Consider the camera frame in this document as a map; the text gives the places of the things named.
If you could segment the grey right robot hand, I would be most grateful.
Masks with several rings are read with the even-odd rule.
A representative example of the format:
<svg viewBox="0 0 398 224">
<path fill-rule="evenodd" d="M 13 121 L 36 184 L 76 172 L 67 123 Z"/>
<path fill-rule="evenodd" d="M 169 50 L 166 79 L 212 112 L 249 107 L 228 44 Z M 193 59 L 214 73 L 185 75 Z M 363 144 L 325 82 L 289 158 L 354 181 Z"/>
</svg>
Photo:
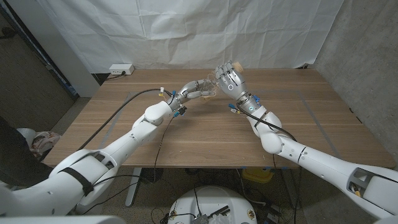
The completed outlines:
<svg viewBox="0 0 398 224">
<path fill-rule="evenodd" d="M 231 61 L 217 66 L 215 69 L 218 87 L 234 100 L 238 100 L 248 92 L 242 72 L 243 68 L 240 63 L 232 63 Z"/>
</svg>

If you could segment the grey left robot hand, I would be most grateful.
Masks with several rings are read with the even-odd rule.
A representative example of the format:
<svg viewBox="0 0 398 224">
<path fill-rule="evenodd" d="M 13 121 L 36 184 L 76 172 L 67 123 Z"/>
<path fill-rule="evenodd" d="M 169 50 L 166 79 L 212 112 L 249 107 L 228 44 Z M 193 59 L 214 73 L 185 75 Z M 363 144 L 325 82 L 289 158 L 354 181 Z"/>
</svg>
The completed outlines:
<svg viewBox="0 0 398 224">
<path fill-rule="evenodd" d="M 167 103 L 172 111 L 180 109 L 184 103 L 199 98 L 201 96 L 215 96 L 216 82 L 210 79 L 201 79 L 188 82 L 177 91 L 174 96 L 171 96 Z"/>
</svg>

